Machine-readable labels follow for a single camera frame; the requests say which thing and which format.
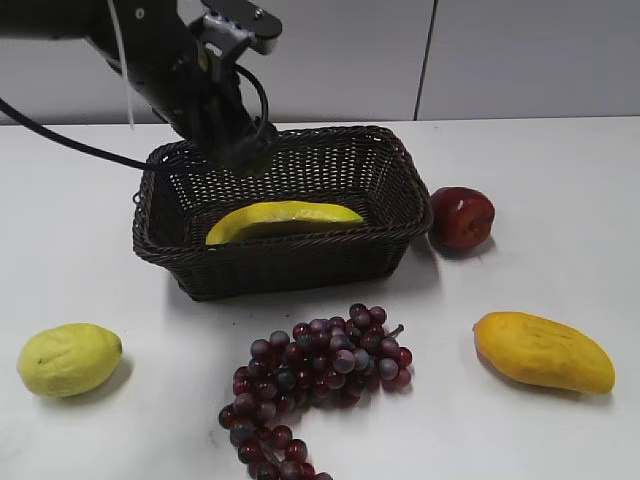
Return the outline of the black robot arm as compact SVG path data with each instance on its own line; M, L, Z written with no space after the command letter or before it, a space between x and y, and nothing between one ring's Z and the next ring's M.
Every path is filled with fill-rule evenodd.
M278 131L263 86L238 60L267 55L281 21L250 1L206 1L184 23L174 1L4 1L1 35L83 39L204 156L201 172L268 169Z

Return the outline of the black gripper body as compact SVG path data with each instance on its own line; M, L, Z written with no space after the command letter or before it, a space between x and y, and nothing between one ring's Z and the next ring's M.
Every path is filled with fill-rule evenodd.
M212 167L237 174L259 174L270 167L278 130L268 120L266 95L255 77L209 55L195 40L153 41L149 62L151 108ZM263 111L257 118L242 102L241 76L259 94Z

